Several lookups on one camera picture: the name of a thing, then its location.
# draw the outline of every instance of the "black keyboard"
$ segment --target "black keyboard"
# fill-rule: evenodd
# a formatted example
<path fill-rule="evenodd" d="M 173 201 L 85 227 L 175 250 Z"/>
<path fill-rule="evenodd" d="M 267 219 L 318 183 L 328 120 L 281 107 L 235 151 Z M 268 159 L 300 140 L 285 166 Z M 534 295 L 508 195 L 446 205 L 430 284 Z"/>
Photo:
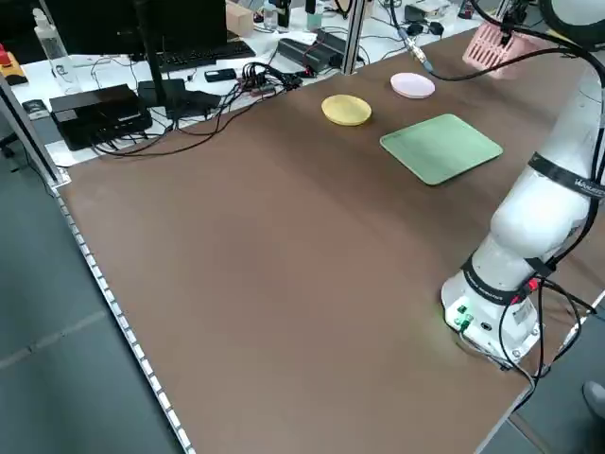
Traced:
<path fill-rule="evenodd" d="M 211 49 L 184 50 L 182 52 L 165 52 L 158 55 L 160 71 L 181 71 L 216 64 L 217 60 L 245 59 L 256 54 L 243 41 L 233 41 Z"/>

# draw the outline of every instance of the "smartphone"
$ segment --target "smartphone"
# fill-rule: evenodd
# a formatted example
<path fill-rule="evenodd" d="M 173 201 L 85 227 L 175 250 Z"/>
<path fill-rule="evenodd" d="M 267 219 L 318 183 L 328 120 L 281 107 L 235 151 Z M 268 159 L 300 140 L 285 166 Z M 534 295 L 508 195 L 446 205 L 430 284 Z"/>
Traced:
<path fill-rule="evenodd" d="M 221 82 L 223 80 L 234 80 L 237 79 L 237 74 L 232 68 L 228 69 L 216 69 L 215 71 L 206 71 L 204 73 L 206 81 L 208 82 Z"/>

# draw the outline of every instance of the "pink basket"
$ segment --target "pink basket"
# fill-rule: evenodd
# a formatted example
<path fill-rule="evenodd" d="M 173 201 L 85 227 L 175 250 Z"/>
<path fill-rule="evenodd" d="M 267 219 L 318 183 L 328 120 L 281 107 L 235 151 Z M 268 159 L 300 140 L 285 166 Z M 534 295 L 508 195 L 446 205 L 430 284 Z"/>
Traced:
<path fill-rule="evenodd" d="M 521 55 L 538 50 L 542 40 L 513 33 L 507 45 L 502 45 L 504 34 L 492 24 L 483 24 L 476 31 L 462 59 L 478 70 L 488 69 Z M 516 79 L 522 63 L 491 71 L 495 79 Z"/>

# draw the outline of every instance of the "yellow dish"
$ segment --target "yellow dish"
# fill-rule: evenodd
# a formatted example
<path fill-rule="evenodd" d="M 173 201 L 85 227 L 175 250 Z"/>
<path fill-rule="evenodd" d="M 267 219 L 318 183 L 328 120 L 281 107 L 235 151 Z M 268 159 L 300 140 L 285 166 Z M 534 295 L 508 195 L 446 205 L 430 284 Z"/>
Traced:
<path fill-rule="evenodd" d="M 372 115 L 370 104 L 349 95 L 326 97 L 321 103 L 321 109 L 328 120 L 340 126 L 361 125 Z"/>

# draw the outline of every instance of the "green cutting board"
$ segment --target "green cutting board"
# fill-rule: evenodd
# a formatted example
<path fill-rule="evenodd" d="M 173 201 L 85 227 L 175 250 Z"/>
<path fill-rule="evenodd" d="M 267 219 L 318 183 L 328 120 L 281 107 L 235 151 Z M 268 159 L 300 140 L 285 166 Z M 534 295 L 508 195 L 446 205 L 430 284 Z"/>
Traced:
<path fill-rule="evenodd" d="M 502 154 L 502 147 L 450 113 L 385 135 L 380 145 L 430 185 Z"/>

